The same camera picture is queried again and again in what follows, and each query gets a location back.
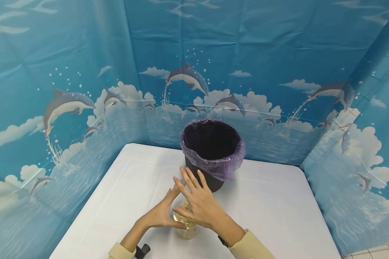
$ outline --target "white tile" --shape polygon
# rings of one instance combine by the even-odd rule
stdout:
[[[362,250],[362,251],[358,251],[358,252],[356,252],[356,253],[352,253],[351,255],[368,254],[368,253],[369,253],[369,251],[367,251],[367,250]]]
[[[381,246],[377,246],[377,247],[374,247],[374,248],[369,248],[369,251],[372,253],[372,252],[377,252],[377,251],[383,251],[383,250],[389,250],[389,246],[388,245],[381,245]]]
[[[370,253],[374,259],[389,259],[389,250]]]
[[[353,259],[372,259],[372,256],[369,253],[367,253],[367,254],[358,254],[358,255],[354,255]]]

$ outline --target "left hand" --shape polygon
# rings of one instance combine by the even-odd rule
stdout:
[[[173,189],[168,190],[164,199],[144,215],[142,220],[144,220],[149,227],[175,227],[186,229],[185,224],[170,218],[170,206],[179,194],[180,189],[174,185]]]

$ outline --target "purple plastic bag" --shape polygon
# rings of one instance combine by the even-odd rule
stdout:
[[[232,180],[246,155],[241,135],[214,119],[193,120],[180,133],[186,158],[221,181]]]

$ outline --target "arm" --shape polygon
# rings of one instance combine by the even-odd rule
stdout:
[[[173,208],[175,212],[216,232],[227,243],[236,259],[274,259],[274,256],[251,231],[241,228],[217,204],[201,171],[197,171],[197,174],[203,187],[200,186],[189,168],[181,167],[180,172],[187,186],[189,186],[190,192],[177,178],[174,177],[173,179],[186,197],[192,212],[187,212],[181,208]]]
[[[176,227],[186,229],[185,224],[172,220],[169,215],[170,206],[179,193],[180,190],[176,185],[173,189],[169,189],[164,199],[162,199],[156,207],[135,222],[134,226],[128,234],[126,234],[121,243],[116,243],[113,246],[108,253],[108,259],[134,258],[138,243],[150,227]]]

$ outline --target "right hand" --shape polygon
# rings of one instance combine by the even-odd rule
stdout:
[[[226,213],[214,199],[212,192],[207,186],[205,176],[200,170],[197,170],[197,174],[202,182],[202,188],[189,168],[180,167],[180,172],[190,192],[176,177],[173,177],[173,180],[181,193],[186,197],[192,212],[188,212],[183,208],[173,208],[173,211],[194,221],[196,224],[214,230],[214,227],[219,223],[219,219],[224,218]]]

